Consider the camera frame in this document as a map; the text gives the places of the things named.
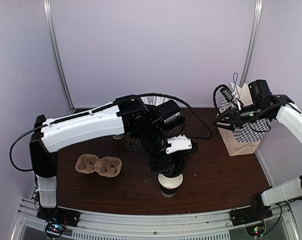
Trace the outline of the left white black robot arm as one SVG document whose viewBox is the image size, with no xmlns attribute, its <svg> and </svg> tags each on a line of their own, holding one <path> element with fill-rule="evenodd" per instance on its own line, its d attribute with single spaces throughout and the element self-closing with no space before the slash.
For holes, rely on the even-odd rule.
<svg viewBox="0 0 302 240">
<path fill-rule="evenodd" d="M 126 96 L 104 106 L 61 118 L 36 118 L 29 142 L 40 206 L 52 222 L 63 217 L 57 207 L 57 153 L 67 146 L 105 136 L 129 135 L 144 146 L 149 167 L 154 173 L 172 175 L 176 169 L 175 152 L 192 148 L 185 136 L 166 134 L 185 122 L 180 107 L 169 100 L 161 105 L 148 105 L 139 96 Z"/>
</svg>

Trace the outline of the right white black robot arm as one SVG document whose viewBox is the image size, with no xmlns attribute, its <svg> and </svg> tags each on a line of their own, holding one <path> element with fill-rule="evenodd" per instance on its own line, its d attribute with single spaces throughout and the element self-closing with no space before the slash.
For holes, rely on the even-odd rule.
<svg viewBox="0 0 302 240">
<path fill-rule="evenodd" d="M 213 125 L 233 131 L 243 128 L 256 120 L 277 120 L 285 126 L 302 144 L 302 111 L 285 94 L 273 94 L 264 79 L 258 79 L 248 85 L 252 104 L 244 106 L 230 88 L 221 84 L 213 93 L 221 92 L 226 101 L 234 104 L 223 112 L 218 112 Z M 257 221 L 272 205 L 289 200 L 302 199 L 302 175 L 277 187 L 257 193 L 252 197 L 247 217 Z"/>
</svg>

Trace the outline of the single black paper cup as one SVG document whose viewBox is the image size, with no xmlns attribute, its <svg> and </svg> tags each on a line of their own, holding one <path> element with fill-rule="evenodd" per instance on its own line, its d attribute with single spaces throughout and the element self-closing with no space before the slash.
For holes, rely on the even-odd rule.
<svg viewBox="0 0 302 240">
<path fill-rule="evenodd" d="M 163 174 L 158 174 L 161 194 L 167 198 L 173 197 L 182 184 L 183 179 L 182 174 L 176 177 L 166 177 Z"/>
</svg>

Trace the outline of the black coffee cup lid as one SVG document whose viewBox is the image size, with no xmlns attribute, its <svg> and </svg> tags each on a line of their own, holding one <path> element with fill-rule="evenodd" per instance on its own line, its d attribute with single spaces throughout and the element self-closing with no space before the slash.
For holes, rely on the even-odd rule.
<svg viewBox="0 0 302 240">
<path fill-rule="evenodd" d="M 184 157 L 179 153 L 173 154 L 172 161 L 174 163 L 174 167 L 168 172 L 164 173 L 164 176 L 168 178 L 175 178 L 179 176 L 180 174 L 183 173 L 186 166 Z"/>
</svg>

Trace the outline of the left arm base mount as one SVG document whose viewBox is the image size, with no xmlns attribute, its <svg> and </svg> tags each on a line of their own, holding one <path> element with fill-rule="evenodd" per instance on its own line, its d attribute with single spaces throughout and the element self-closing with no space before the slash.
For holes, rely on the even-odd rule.
<svg viewBox="0 0 302 240">
<path fill-rule="evenodd" d="M 40 206 L 38 207 L 36 217 L 50 223 L 77 227 L 80 218 L 80 212 L 61 207 L 44 208 Z"/>
</svg>

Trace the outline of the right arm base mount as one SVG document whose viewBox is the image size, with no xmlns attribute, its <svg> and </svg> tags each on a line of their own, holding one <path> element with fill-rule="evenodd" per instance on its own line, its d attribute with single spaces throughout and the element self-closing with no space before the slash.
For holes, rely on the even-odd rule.
<svg viewBox="0 0 302 240">
<path fill-rule="evenodd" d="M 251 206 L 245 208 L 234 208 L 230 211 L 230 218 L 233 226 L 245 225 L 258 222 L 273 216 L 270 208 L 262 210 L 253 210 Z"/>
</svg>

